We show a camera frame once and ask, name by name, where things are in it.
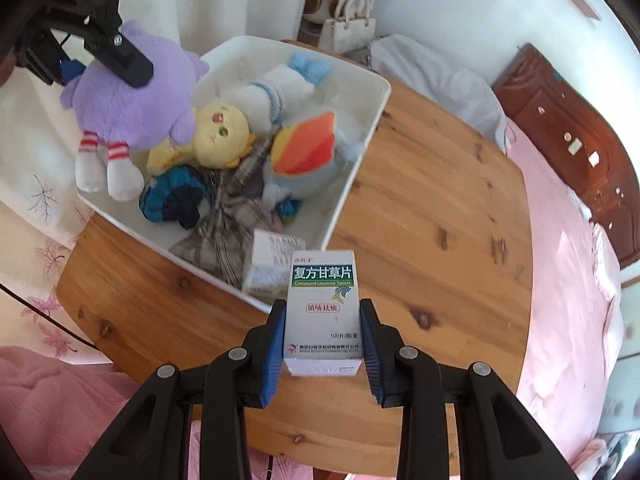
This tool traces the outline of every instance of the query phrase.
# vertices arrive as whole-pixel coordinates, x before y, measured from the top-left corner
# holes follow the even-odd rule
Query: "black cable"
[[[271,480],[272,475],[273,475],[273,455],[269,455],[269,465],[267,466],[266,480]]]
[[[2,290],[3,292],[7,293],[9,296],[11,296],[12,298],[14,298],[15,301],[18,301],[19,303],[23,304],[25,307],[33,310],[36,314],[38,314],[39,316],[42,316],[44,319],[46,319],[47,321],[49,321],[52,325],[55,325],[56,327],[58,327],[60,330],[62,330],[62,332],[65,332],[67,334],[69,334],[72,338],[78,340],[79,342],[81,342],[84,345],[87,345],[89,348],[93,348],[94,350],[98,350],[98,347],[92,343],[89,343],[86,339],[81,338],[79,335],[74,334],[73,332],[71,332],[71,330],[69,330],[66,326],[60,325],[60,323],[58,323],[55,319],[53,319],[51,316],[47,316],[47,314],[45,314],[44,312],[39,311],[37,308],[35,308],[32,304],[29,304],[27,301],[24,301],[23,298],[21,298],[20,296],[18,296],[14,291],[9,290],[8,288],[6,288],[2,283],[0,283],[0,290]]]

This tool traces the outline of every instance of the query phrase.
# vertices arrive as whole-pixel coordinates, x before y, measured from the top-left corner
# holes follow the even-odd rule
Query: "white pillow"
[[[607,301],[620,294],[620,264],[609,241],[607,232],[600,224],[592,224],[593,229],[593,275],[596,285]]]
[[[571,202],[573,202],[575,206],[580,210],[580,213],[582,214],[582,218],[584,218],[587,222],[591,220],[591,217],[593,216],[591,214],[591,209],[589,209],[589,206],[587,206],[580,199],[578,194],[569,186],[566,187],[566,193],[569,196],[569,200],[571,200]]]
[[[613,250],[607,232],[600,224],[592,224],[593,229],[593,275],[596,285],[609,302],[607,318],[602,331],[605,377],[609,379],[625,338],[625,324],[620,311],[622,288],[620,285],[620,264]]]

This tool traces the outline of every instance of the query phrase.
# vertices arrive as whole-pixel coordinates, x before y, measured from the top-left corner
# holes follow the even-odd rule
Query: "bed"
[[[594,437],[622,343],[620,267],[640,258],[640,192],[631,161],[607,121],[530,44],[489,89],[408,38],[377,43],[370,48],[373,69],[439,102],[522,170],[533,293],[517,395],[574,464]],[[612,294],[603,293],[594,271],[602,244],[613,260]]]

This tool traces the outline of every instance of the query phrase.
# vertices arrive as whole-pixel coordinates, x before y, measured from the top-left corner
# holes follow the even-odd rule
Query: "yellow plush toy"
[[[149,151],[146,169],[159,175],[179,164],[197,162],[204,168],[234,168],[251,152],[255,136],[242,112],[215,101],[196,111],[196,134],[185,146],[169,138]]]

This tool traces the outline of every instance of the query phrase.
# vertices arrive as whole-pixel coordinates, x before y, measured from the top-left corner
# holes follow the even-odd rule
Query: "pink blanket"
[[[517,395],[572,463],[593,438],[602,412],[609,304],[593,274],[591,225],[511,120],[507,134],[508,157],[524,175],[533,244],[531,322]]]
[[[138,385],[103,365],[71,365],[15,347],[0,348],[0,424],[36,480],[68,480]],[[198,478],[200,425],[191,427],[189,479]],[[253,480],[267,455],[250,450]],[[274,480],[312,480],[309,466],[281,458]]]

